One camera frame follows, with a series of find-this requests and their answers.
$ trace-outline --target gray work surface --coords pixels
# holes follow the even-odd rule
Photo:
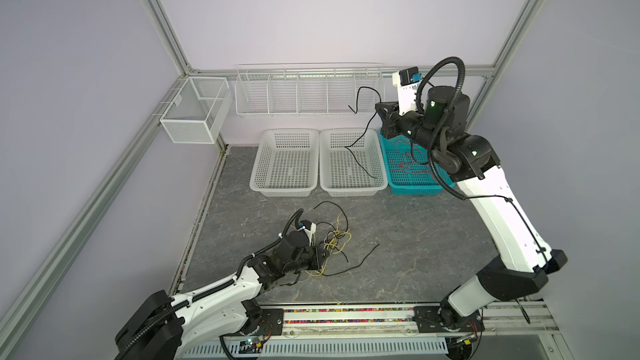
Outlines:
[[[290,214],[335,224],[340,209],[353,237],[344,252],[328,259],[325,273],[364,264],[339,276],[312,277],[276,286],[258,297],[260,304],[292,302],[434,302],[466,282],[497,255],[491,236],[468,201],[441,192],[396,196],[389,188],[367,197],[331,197],[318,187],[308,197],[266,197],[249,188],[257,148],[232,147],[209,214],[204,221],[184,290],[210,284],[235,272],[240,260],[274,241]],[[344,229],[345,221],[340,221]],[[320,224],[316,236],[331,229]],[[293,282],[286,276],[279,283]]]

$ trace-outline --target white wire mesh basket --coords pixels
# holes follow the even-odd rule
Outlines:
[[[306,68],[280,71],[240,71],[247,66],[238,66],[238,115],[265,117],[352,114],[349,106],[356,109],[356,94],[363,86],[377,90],[384,101],[385,85],[381,65],[324,69],[321,68],[324,65],[316,65],[316,69],[309,69],[312,67],[310,64],[302,66]],[[363,89],[360,95],[358,112],[374,112],[378,95],[370,89]]]
[[[345,148],[363,132],[363,128],[344,128],[320,133],[320,187],[329,196],[372,196],[387,187],[377,132],[368,129],[356,144]]]
[[[309,196],[318,182],[315,130],[267,130],[262,134],[249,187],[265,196]]]
[[[188,77],[160,117],[175,143],[213,144],[233,98],[226,78]]]

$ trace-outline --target aluminum frame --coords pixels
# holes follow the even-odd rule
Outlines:
[[[526,35],[533,19],[542,8],[545,0],[527,0],[520,10],[520,13],[516,19],[515,24],[511,28],[507,40],[502,45],[498,56],[493,63],[494,74],[492,76],[485,76],[484,84],[480,88],[476,99],[471,105],[469,115],[467,117],[467,129],[470,130],[477,120],[478,115],[486,106],[488,99],[491,97],[496,84],[500,81],[504,70],[509,65],[509,61],[513,58],[513,54],[518,49],[518,46],[522,42]]]
[[[391,78],[391,75],[400,69],[411,68],[413,66],[384,66],[381,68],[382,77]],[[427,74],[433,66],[418,66],[418,70],[422,74]],[[491,64],[471,64],[465,67],[467,76],[493,76],[495,74],[495,68]],[[327,73],[333,72],[334,68],[252,68],[251,74],[284,74],[284,73]],[[343,68],[340,67],[340,71],[357,71],[360,72],[362,68]],[[439,69],[435,76],[457,76],[458,70],[455,66],[444,66]],[[212,69],[212,70],[194,70],[190,76],[223,76],[229,81],[235,81],[238,77],[237,69]]]
[[[160,0],[140,0],[140,2],[144,5],[145,10],[149,15],[149,19],[153,22],[158,35],[160,35],[160,38],[167,49],[167,52],[169,52],[169,56],[171,56],[175,67],[178,68],[178,72],[181,75],[192,73],[194,70],[187,61],[187,56],[185,56],[184,51],[180,46],[178,37],[173,31]]]
[[[140,1],[143,3],[164,45],[167,47],[167,51],[174,61],[176,68],[182,75],[178,81],[176,81],[176,84],[188,75],[225,76],[229,80],[236,79],[236,70],[199,71],[193,69],[188,63],[184,51],[180,47],[178,38],[171,27],[160,0]],[[494,64],[490,66],[467,66],[467,75],[486,77],[481,92],[478,94],[472,106],[468,118],[469,126],[473,125],[478,113],[480,113],[485,106],[496,82],[504,71],[508,61],[512,58],[513,52],[516,50],[519,42],[521,42],[528,26],[530,26],[543,2],[544,0],[526,1]],[[408,67],[385,67],[383,68],[383,75],[390,76],[394,71],[404,68]],[[421,73],[428,72],[430,68],[431,66],[419,67]],[[455,74],[455,68],[444,67],[437,72],[436,76],[452,76]],[[100,183],[91,198],[89,198],[84,205],[82,211],[80,211],[76,219],[61,237],[59,243],[37,271],[36,275],[30,280],[27,287],[25,287],[9,309],[9,312],[7,312],[2,321],[0,321],[0,360],[7,360],[9,356],[14,353],[18,344],[52,296],[53,291],[55,291],[60,284],[62,277],[66,274],[71,264],[73,264],[80,250],[82,250],[85,242],[97,227],[102,216],[108,210],[110,204],[135,169],[140,158],[148,149],[160,127],[160,115],[165,111],[167,103],[175,96],[175,90],[177,89],[176,84],[172,86],[171,90],[165,95],[164,100],[157,106],[155,111],[153,111],[153,114],[149,116],[144,127],[138,132],[122,156],[118,159],[117,163]],[[225,143],[221,136],[216,143],[221,151],[224,151]]]
[[[142,129],[67,228],[9,312],[0,321],[0,360],[7,360],[14,353],[68,269],[71,268],[80,250],[156,137],[160,129],[160,116],[185,79],[186,77],[179,77],[164,99],[158,103]]]

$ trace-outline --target white wall panel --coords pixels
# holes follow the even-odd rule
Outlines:
[[[455,85],[456,77],[439,77],[432,78],[434,85]],[[471,100],[476,97],[484,78],[481,76],[469,76],[465,79],[462,92]],[[235,88],[235,81],[229,81],[232,90]],[[396,87],[391,84],[391,78],[385,78],[386,101],[397,100]],[[249,118],[240,117],[236,114],[236,106],[233,104],[229,115],[222,126],[222,136],[226,143],[236,145],[257,145],[260,143],[262,132],[274,128],[311,128],[322,131],[330,128],[364,128],[372,113],[354,114],[348,116],[336,117],[267,117],[267,118]],[[380,128],[382,122],[376,117],[370,124],[370,128]]]
[[[472,129],[569,259],[542,294],[576,360],[639,358],[638,25],[638,0],[547,0]]]
[[[192,67],[491,64],[525,0],[162,0]]]

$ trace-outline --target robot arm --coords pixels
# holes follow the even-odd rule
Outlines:
[[[172,360],[219,336],[258,332],[256,296],[287,273],[322,269],[329,257],[323,243],[312,244],[316,225],[300,221],[302,212],[289,218],[276,241],[245,257],[236,273],[173,297],[165,291],[149,296],[116,335],[116,360]],[[292,223],[297,229],[288,232]]]
[[[429,79],[452,63],[458,67],[456,86],[432,86],[422,104],[422,90]],[[552,250],[527,218],[489,142],[465,132],[470,99],[461,92],[464,75],[464,63],[457,57],[439,62],[423,79],[417,67],[399,71],[393,76],[398,102],[376,105],[383,122],[382,136],[404,136],[411,142],[412,153],[413,145],[427,149],[425,164],[438,183],[453,196],[471,200],[498,250],[498,257],[440,303],[438,317],[432,321],[452,331],[495,300],[514,300],[540,291],[548,282],[547,275],[567,261],[564,252]],[[458,183],[461,193],[442,180],[435,164]]]

